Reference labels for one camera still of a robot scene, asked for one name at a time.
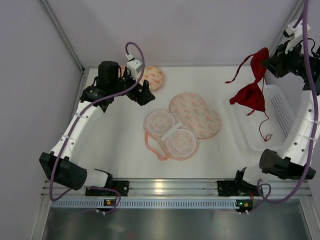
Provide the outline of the pink mesh laundry bag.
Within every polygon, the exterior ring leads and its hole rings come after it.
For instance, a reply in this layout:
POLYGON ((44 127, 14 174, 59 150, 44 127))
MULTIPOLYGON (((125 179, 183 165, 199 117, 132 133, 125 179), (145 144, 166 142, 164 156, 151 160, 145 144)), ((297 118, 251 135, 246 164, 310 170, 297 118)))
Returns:
POLYGON ((200 140, 214 137, 222 127, 220 116, 194 92, 176 95, 168 110, 155 110, 144 119, 147 149, 160 161, 185 161, 199 147, 200 140))
POLYGON ((148 81, 149 90, 151 92, 155 92, 158 89, 160 89, 161 86, 164 84, 165 75, 162 72, 162 70, 157 66, 145 66, 143 77, 140 80, 139 85, 137 87, 142 87, 144 80, 148 81))

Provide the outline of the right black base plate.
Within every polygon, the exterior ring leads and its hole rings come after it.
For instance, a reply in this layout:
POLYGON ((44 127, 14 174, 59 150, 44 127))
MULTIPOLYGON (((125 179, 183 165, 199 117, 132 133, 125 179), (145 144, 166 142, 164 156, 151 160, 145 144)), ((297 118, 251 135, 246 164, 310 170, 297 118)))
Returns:
POLYGON ((249 196, 251 189, 235 180, 217 181, 218 195, 220 197, 241 197, 249 196))

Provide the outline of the aluminium mounting rail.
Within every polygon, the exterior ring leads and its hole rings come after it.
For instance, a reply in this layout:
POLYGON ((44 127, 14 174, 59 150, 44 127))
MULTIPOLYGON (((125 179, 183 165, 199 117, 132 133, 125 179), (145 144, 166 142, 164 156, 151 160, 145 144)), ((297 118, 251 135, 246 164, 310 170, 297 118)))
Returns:
MULTIPOLYGON (((186 198, 200 198, 200 197, 219 197, 219 191, 222 190, 218 186, 219 179, 164 179, 164 178, 119 178, 119 180, 129 181, 128 187, 123 190, 127 191, 127 196, 131 198, 148 198, 148 197, 186 197, 186 198)), ((269 181, 271 185, 271 199, 280 199, 288 195, 296 185, 296 181, 269 181)), ((62 185, 55 184, 53 187, 53 196, 58 197, 67 188, 62 185)), ((65 197, 82 197, 85 196, 85 188, 80 190, 71 190, 65 197)), ((49 197, 49 181, 44 182, 43 188, 40 191, 41 197, 49 197)), ((308 182, 302 183, 299 190, 292 198, 304 199, 312 197, 312 192, 308 182)))

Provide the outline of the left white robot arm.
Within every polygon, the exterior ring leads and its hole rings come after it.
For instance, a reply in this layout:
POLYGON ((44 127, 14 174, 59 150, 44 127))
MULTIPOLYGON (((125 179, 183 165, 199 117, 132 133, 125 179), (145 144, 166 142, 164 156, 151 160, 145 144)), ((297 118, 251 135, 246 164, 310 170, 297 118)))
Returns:
POLYGON ((108 185, 112 179, 110 173, 80 166, 81 151, 94 125, 116 97, 127 96, 140 106, 155 99, 148 81, 142 79, 144 72, 144 62, 133 57, 125 68, 115 61, 99 64, 97 76, 83 90, 75 114, 60 140, 49 153, 40 155, 39 162, 49 180, 49 190, 53 190, 55 183, 76 191, 108 185))

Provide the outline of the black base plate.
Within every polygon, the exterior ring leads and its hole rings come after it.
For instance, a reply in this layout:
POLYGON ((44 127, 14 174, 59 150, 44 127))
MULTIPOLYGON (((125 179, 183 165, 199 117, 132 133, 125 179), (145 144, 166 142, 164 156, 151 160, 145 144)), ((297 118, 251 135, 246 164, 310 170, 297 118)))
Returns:
POLYGON ((241 197, 249 196, 251 189, 235 180, 217 181, 218 195, 220 197, 241 197))
MULTIPOLYGON (((107 188, 117 191, 122 197, 127 197, 130 182, 128 180, 113 180, 112 185, 107 188)), ((87 197, 115 197, 117 194, 110 190, 86 188, 85 196, 87 197)))

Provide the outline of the white plastic basket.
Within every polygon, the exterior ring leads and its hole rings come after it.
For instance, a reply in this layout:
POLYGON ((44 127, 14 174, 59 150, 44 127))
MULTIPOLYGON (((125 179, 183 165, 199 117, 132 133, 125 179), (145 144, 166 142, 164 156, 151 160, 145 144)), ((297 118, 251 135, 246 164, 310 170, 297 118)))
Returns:
POLYGON ((265 149, 278 151, 285 142, 296 116, 282 90, 276 85, 266 85, 263 89, 265 113, 255 111, 237 103, 231 111, 239 125, 245 145, 256 152, 265 149))

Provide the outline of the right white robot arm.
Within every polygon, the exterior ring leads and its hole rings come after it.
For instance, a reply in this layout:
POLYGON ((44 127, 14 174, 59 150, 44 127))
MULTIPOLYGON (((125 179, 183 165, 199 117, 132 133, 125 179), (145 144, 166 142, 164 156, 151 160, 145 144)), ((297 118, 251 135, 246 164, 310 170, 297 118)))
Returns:
POLYGON ((292 73, 304 81, 297 116, 289 108, 289 102, 279 87, 265 88, 266 99, 273 110, 271 120, 277 135, 284 136, 282 145, 268 146, 261 154, 259 164, 243 171, 244 180, 250 184, 266 174, 281 180, 311 180, 316 170, 311 167, 312 150, 320 137, 320 56, 309 56, 314 89, 311 88, 305 66, 305 55, 301 53, 303 40, 288 40, 279 45, 273 56, 262 61, 275 77, 292 73))

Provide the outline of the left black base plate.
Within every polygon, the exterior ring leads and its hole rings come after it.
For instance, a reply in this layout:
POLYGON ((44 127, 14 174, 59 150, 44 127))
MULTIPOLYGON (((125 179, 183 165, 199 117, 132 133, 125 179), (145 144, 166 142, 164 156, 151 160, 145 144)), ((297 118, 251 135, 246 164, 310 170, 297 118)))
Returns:
MULTIPOLYGON (((130 182, 128 180, 113 180, 112 185, 107 188, 117 191, 122 197, 127 197, 130 182)), ((86 188, 85 196, 87 197, 115 197, 117 194, 110 190, 86 188)))

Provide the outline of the red bra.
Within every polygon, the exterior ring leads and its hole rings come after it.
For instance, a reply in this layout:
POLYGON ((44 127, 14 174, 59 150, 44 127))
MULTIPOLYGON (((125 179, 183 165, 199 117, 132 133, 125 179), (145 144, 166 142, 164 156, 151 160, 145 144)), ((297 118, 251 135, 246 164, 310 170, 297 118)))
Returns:
POLYGON ((261 112, 264 114, 265 119, 259 124, 258 132, 264 142, 268 142, 272 138, 272 134, 263 134, 262 125, 270 119, 266 112, 266 101, 264 97, 264 85, 265 85, 265 74, 267 68, 262 66, 262 62, 270 57, 269 49, 266 47, 261 48, 259 51, 248 55, 238 66, 235 75, 232 80, 226 81, 226 84, 234 82, 240 73, 243 65, 250 60, 250 68, 254 76, 254 81, 243 88, 241 88, 235 96, 230 98, 229 103, 231 105, 239 104, 251 109, 247 114, 252 115, 254 112, 261 112))

